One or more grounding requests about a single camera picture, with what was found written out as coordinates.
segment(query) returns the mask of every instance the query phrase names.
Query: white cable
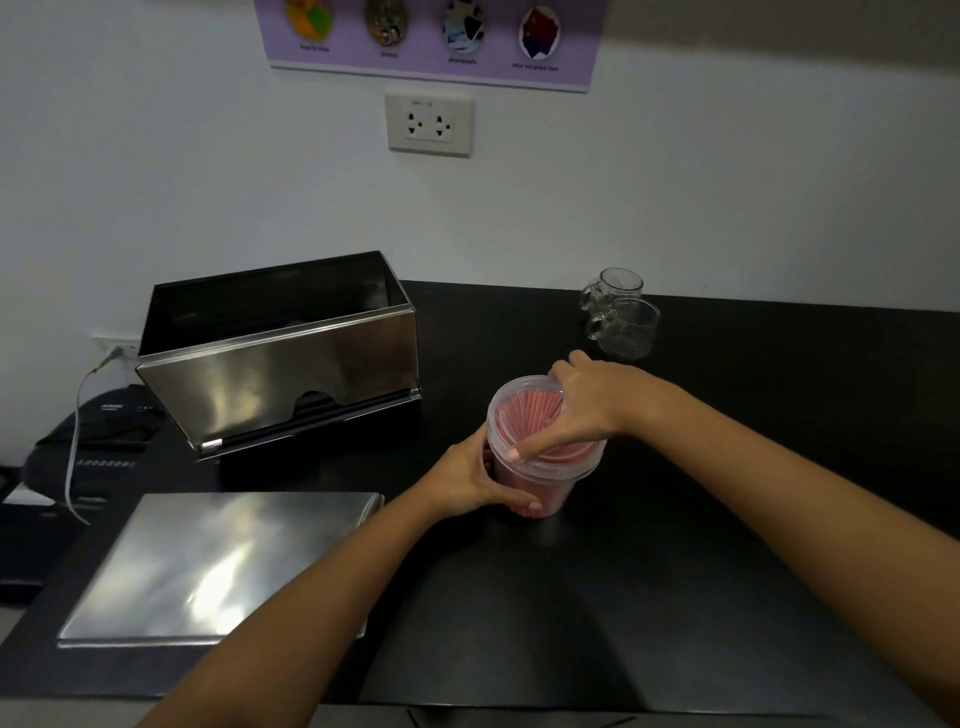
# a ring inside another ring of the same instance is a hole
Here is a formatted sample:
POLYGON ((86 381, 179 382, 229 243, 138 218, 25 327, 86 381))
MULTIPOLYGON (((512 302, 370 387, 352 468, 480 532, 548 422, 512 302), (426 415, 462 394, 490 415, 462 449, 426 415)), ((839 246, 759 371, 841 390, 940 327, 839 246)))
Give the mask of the white cable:
POLYGON ((77 387, 77 402, 73 408, 73 437, 70 438, 70 454, 67 456, 66 478, 63 481, 63 500, 66 501, 66 507, 70 510, 70 513, 83 525, 90 525, 90 521, 77 513, 73 507, 73 501, 70 499, 70 488, 73 485, 73 466, 77 460, 77 445, 80 443, 80 394, 84 390, 84 385, 90 375, 96 374, 111 361, 119 359, 123 355, 124 351, 120 347, 114 347, 107 358, 84 375, 84 378, 80 380, 80 386, 77 387))
POLYGON ((87 379, 97 370, 92 370, 84 375, 80 380, 80 386, 77 387, 77 404, 73 409, 73 437, 70 438, 70 455, 66 460, 66 480, 63 482, 63 499, 66 501, 66 507, 83 525, 90 525, 90 521, 81 516, 73 507, 73 501, 70 500, 70 485, 73 482, 73 464, 77 459, 77 445, 80 443, 80 393, 84 390, 87 379))

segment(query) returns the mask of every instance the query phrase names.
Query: black table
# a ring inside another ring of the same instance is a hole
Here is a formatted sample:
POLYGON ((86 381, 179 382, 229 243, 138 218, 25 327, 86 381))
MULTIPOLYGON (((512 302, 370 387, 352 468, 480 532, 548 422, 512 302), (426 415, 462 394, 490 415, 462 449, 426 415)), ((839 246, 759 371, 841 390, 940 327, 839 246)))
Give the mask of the black table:
MULTIPOLYGON (((0 694, 164 694, 204 647, 57 649, 142 492, 395 497, 484 419, 493 392, 586 348, 572 291, 406 283, 420 406, 193 462, 171 425, 0 647, 0 694)), ((960 531, 960 317, 651 297, 643 366, 960 531)), ((612 441, 564 510, 487 509, 415 547, 329 702, 831 715, 937 724, 739 521, 641 443, 612 441)))

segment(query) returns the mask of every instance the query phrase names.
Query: finger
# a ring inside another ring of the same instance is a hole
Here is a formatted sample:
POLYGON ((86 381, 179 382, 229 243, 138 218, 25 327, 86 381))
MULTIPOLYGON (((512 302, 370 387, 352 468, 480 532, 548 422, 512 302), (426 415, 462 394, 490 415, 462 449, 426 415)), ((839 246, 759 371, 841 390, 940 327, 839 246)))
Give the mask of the finger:
POLYGON ((561 386, 564 384, 564 380, 572 375, 576 370, 567 364, 562 359, 560 361, 555 361, 553 367, 550 369, 550 375, 561 383, 561 386))
POLYGON ((480 425, 476 432, 464 440, 463 444, 469 446, 470 449, 483 452, 484 447, 487 445, 487 423, 484 422, 480 425))
POLYGON ((575 442, 577 442, 576 434, 569 430, 566 425, 566 419, 561 415, 551 426, 545 427, 540 432, 532 434, 526 440, 518 442, 514 448, 507 453, 507 460, 511 463, 519 463, 537 457, 549 449, 575 442))
POLYGON ((591 359, 585 352, 581 352, 579 349, 570 352, 570 363, 575 367, 582 367, 585 364, 589 364, 593 359, 591 359))
POLYGON ((532 511, 543 510, 543 504, 540 502, 540 499, 532 493, 521 491, 518 488, 508 488, 506 485, 493 482, 489 490, 488 503, 490 505, 499 503, 500 505, 517 509, 529 508, 532 511))

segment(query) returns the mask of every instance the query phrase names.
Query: purple poster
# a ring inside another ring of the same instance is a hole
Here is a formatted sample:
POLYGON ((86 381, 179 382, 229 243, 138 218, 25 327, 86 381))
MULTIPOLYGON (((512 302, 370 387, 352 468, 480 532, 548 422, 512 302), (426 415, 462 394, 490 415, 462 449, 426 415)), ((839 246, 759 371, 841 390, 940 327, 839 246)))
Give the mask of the purple poster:
POLYGON ((607 0, 253 0, 281 68, 587 91, 607 0))

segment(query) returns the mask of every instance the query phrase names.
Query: stainless steel box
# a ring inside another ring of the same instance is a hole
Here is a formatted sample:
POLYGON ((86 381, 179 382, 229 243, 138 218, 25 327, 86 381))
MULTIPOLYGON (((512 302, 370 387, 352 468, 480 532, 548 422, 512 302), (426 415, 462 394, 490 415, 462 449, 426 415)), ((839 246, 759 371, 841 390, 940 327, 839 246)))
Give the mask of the stainless steel box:
POLYGON ((418 400, 416 318, 379 252, 164 283, 136 370, 222 455, 418 400))

